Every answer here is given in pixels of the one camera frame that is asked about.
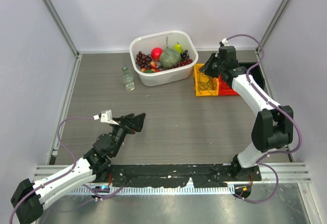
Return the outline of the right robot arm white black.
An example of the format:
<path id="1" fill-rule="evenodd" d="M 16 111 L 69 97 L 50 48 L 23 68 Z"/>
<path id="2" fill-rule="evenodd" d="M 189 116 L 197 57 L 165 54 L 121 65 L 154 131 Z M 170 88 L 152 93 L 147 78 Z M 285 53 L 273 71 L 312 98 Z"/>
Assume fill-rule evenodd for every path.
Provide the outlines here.
<path id="1" fill-rule="evenodd" d="M 274 153 L 293 141 L 293 109 L 281 106 L 264 92 L 247 73 L 247 68 L 239 65 L 233 46 L 221 46 L 200 71 L 211 78 L 221 78 L 256 116 L 250 145 L 231 162 L 231 176 L 241 181 L 268 153 Z"/>

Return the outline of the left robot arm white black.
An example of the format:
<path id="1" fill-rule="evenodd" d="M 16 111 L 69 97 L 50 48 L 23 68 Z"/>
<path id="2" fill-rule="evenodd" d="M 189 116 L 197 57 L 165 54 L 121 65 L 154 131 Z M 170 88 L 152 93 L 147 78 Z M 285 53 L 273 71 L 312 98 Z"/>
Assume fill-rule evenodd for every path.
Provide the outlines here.
<path id="1" fill-rule="evenodd" d="M 93 181 L 105 182 L 109 176 L 111 158 L 117 156 L 126 135 L 141 132 L 145 113 L 133 113 L 114 118 L 111 110 L 90 117 L 112 127 L 112 131 L 100 135 L 92 148 L 80 159 L 72 156 L 72 165 L 63 170 L 31 182 L 21 181 L 11 197 L 13 211 L 9 222 L 17 217 L 19 223 L 33 223 L 43 215 L 46 208 L 69 191 Z"/>

